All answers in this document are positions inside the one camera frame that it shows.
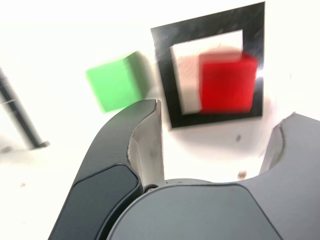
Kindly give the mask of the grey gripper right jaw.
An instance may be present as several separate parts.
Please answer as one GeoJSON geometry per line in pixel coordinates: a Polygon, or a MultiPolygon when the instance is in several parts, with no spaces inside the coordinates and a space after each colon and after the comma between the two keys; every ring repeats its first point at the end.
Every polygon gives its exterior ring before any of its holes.
{"type": "Polygon", "coordinates": [[[320,123],[294,113],[272,131],[267,171],[247,180],[178,184],[136,199],[110,240],[317,240],[320,123]]]}

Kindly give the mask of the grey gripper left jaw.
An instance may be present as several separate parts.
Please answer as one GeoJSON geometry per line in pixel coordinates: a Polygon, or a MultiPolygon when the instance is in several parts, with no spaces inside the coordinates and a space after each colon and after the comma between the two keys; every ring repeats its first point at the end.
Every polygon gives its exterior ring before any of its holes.
{"type": "Polygon", "coordinates": [[[164,179],[162,104],[137,101],[93,139],[49,235],[51,240],[104,240],[122,212],[164,179]]]}

